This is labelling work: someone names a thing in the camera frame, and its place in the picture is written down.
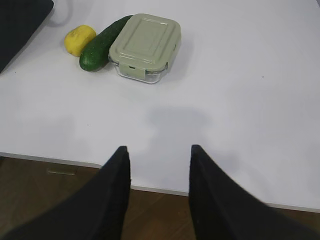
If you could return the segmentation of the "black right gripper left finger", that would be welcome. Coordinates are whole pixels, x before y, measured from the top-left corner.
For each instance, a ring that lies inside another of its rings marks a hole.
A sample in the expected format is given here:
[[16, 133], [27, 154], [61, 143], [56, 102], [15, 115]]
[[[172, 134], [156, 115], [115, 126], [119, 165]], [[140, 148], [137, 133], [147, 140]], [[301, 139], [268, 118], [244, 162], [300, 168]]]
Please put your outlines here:
[[2, 236], [3, 240], [119, 240], [128, 209], [131, 164], [120, 146], [75, 194]]

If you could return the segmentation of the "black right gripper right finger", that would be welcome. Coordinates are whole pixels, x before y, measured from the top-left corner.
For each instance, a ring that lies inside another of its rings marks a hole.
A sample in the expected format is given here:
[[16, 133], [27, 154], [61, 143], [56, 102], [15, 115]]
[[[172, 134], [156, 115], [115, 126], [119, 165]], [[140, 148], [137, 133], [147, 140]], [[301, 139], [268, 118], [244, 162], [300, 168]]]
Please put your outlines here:
[[200, 145], [192, 145], [188, 202], [198, 240], [318, 240], [233, 181]]

